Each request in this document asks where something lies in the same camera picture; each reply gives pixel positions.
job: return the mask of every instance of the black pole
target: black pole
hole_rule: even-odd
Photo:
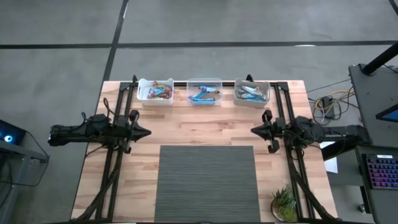
[[[362,68],[362,72],[365,75],[373,76],[372,74],[378,68],[383,66],[385,63],[390,61],[392,58],[398,55],[398,42],[394,43],[391,47],[389,47],[386,51],[377,56],[373,61],[367,64]]]

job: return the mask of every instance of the succulent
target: succulent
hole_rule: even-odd
[[[287,222],[296,222],[296,201],[293,198],[290,186],[286,186],[286,188],[282,188],[280,191],[277,190],[276,194],[272,193],[272,195],[274,196],[273,207],[275,208],[275,212]]]

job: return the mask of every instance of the plant pot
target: plant pot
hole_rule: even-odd
[[[278,221],[284,222],[285,220],[275,211],[274,202],[275,202],[275,199],[273,199],[271,202],[271,213]]]

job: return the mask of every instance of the blue light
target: blue light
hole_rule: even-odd
[[[12,141],[12,136],[6,136],[6,137],[4,137],[4,140],[6,142],[11,142]]]

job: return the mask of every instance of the plastic container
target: plastic container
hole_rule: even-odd
[[[243,85],[251,88],[259,87],[260,92],[265,96],[264,102],[239,99],[236,94],[236,88],[241,87]],[[235,86],[234,86],[234,104],[237,106],[250,106],[254,108],[263,108],[269,102],[270,89],[271,86],[268,82],[263,82],[263,83],[247,82],[237,78],[235,80]]]
[[[137,99],[141,100],[143,105],[153,106],[153,105],[172,105],[174,97],[174,80],[169,78],[166,81],[157,81],[159,84],[170,85],[173,88],[172,97],[170,99],[148,99],[148,93],[151,88],[154,87],[154,81],[146,80],[141,78],[138,81],[137,89]]]
[[[219,93],[209,93],[204,98],[214,97],[215,101],[192,101],[189,96],[201,93],[199,87],[215,88]],[[219,106],[223,98],[223,81],[219,78],[190,78],[187,80],[187,100],[192,106]]]

